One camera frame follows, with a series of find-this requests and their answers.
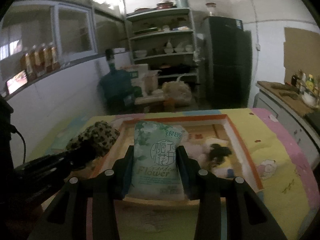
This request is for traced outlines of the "yellow white doll toy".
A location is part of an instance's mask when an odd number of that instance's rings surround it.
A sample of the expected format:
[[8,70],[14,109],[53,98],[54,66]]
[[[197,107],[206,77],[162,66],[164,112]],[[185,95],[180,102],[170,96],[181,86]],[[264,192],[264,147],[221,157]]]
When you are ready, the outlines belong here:
[[234,169],[232,168],[230,159],[232,157],[232,150],[228,147],[229,142],[214,137],[211,138],[214,139],[214,143],[211,145],[210,162],[205,163],[201,167],[217,177],[234,178]]

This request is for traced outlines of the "leopard print cloth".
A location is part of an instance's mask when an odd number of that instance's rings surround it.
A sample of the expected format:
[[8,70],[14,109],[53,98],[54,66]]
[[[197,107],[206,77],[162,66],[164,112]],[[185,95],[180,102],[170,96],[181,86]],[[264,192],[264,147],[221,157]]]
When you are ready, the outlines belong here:
[[92,161],[108,154],[120,132],[106,121],[97,121],[72,138],[66,150]]

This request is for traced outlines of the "green floral tissue pack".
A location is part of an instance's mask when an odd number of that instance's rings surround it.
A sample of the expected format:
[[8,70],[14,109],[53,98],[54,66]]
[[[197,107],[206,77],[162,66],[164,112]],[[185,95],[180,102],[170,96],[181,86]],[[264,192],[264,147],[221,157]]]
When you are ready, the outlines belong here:
[[184,134],[184,128],[179,125],[144,120],[136,123],[130,197],[145,200],[184,199],[176,165],[176,148]]

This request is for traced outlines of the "white plush bunny toy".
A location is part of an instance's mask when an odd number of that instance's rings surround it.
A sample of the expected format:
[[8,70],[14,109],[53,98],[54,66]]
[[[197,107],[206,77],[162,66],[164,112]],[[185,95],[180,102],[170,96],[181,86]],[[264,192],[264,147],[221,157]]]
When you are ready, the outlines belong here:
[[202,144],[193,144],[189,141],[183,141],[181,142],[181,145],[185,148],[189,158],[198,161],[198,163],[203,166],[205,163],[210,162],[211,145],[213,143],[214,139],[208,138]]

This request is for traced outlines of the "colourful play mat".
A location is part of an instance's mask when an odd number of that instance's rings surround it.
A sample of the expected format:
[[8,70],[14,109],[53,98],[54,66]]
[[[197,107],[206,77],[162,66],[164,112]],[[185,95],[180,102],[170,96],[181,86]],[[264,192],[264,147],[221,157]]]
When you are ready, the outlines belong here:
[[[258,196],[288,239],[299,239],[319,210],[319,189],[303,151],[282,124],[262,108],[104,116],[126,120],[227,116],[241,137],[262,184]],[[192,239],[196,207],[186,210],[138,209],[116,205],[121,239]]]

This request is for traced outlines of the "phone on window sill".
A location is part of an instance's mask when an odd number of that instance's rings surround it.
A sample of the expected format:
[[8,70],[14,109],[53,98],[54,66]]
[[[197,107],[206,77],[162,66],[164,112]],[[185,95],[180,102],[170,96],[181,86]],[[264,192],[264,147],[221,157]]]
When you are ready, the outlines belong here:
[[27,84],[27,82],[27,74],[25,70],[22,70],[6,82],[8,93],[12,94],[16,90]]

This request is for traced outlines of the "brown liquid bottle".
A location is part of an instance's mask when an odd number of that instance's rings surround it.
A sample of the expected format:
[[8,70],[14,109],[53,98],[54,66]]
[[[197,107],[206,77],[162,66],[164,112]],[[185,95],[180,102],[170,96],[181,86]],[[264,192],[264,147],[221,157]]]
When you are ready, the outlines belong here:
[[52,65],[52,71],[60,69],[60,63],[58,61],[58,56],[57,56],[57,49],[56,46],[53,44],[53,42],[49,43],[49,56],[50,56],[50,61]]
[[41,62],[39,51],[36,45],[33,45],[30,51],[30,61],[36,77],[41,77],[45,74],[44,66]]
[[34,81],[36,76],[33,70],[33,67],[31,65],[30,61],[30,55],[27,47],[23,48],[23,54],[20,59],[21,67],[23,70],[25,70],[28,82]]
[[41,66],[43,67],[45,73],[50,73],[52,71],[52,60],[50,58],[50,50],[45,43],[42,43],[40,46],[39,57]]

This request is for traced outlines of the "blue water jug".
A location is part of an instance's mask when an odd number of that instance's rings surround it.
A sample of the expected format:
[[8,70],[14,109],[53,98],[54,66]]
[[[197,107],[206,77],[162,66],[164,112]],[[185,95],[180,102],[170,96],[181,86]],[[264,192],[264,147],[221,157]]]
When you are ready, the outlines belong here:
[[113,49],[106,49],[105,56],[110,71],[100,79],[98,92],[109,115],[127,113],[135,104],[130,74],[116,69]]

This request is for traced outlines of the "wooden counter top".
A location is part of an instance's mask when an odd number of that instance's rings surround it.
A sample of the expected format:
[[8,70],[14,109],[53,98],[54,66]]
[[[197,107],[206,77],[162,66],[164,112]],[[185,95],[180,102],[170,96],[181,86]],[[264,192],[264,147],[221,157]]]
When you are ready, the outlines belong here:
[[316,108],[311,108],[304,103],[302,97],[292,90],[276,89],[276,86],[285,86],[281,83],[268,82],[268,81],[257,81],[256,86],[261,92],[266,94],[269,98],[276,101],[277,104],[281,105],[287,111],[296,113],[301,118],[304,118],[307,114],[315,112]]

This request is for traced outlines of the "white bowl on counter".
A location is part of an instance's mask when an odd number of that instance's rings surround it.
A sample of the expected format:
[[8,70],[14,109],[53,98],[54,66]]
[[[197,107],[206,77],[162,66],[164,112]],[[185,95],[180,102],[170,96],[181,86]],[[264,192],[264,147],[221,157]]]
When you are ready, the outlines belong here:
[[302,95],[302,100],[303,102],[309,106],[310,108],[317,108],[317,99],[316,97],[312,94],[309,93],[308,91],[305,91]]

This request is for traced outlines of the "plastic bag on floor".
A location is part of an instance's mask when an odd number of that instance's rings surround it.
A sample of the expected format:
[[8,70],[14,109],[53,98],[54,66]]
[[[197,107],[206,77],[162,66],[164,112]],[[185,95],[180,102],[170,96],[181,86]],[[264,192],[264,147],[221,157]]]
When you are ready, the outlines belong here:
[[165,82],[162,85],[165,97],[170,99],[175,106],[189,106],[193,98],[191,88],[181,80],[182,77],[184,75],[178,76],[175,81]]

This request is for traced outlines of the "metal storage shelf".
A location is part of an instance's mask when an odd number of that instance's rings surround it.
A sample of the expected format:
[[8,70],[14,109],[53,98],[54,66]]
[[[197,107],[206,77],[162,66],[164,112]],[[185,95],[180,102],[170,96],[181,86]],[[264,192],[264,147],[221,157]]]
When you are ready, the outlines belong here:
[[191,8],[140,9],[126,16],[135,64],[158,72],[158,85],[180,80],[200,95],[196,28]]

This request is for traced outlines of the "glass jar on fridge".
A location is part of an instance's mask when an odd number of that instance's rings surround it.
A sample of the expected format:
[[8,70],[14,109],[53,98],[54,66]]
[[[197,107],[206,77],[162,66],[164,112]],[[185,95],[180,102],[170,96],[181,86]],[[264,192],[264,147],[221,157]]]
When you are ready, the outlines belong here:
[[206,8],[208,11],[208,14],[210,17],[216,16],[216,3],[214,2],[207,2],[206,3]]

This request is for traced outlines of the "teal pot on shelf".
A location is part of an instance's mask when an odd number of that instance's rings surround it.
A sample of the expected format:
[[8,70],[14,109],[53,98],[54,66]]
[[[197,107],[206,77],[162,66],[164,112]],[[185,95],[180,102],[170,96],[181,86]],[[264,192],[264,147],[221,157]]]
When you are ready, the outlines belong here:
[[188,0],[175,0],[177,8],[188,8],[189,1]]

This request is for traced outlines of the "cardboard sheet on wall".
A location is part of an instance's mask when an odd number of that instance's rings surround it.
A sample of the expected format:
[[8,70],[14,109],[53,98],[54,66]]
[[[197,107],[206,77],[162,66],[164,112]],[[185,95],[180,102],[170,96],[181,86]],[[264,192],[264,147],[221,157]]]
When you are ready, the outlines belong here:
[[300,70],[315,79],[319,77],[319,34],[298,28],[284,28],[284,81],[290,83]]

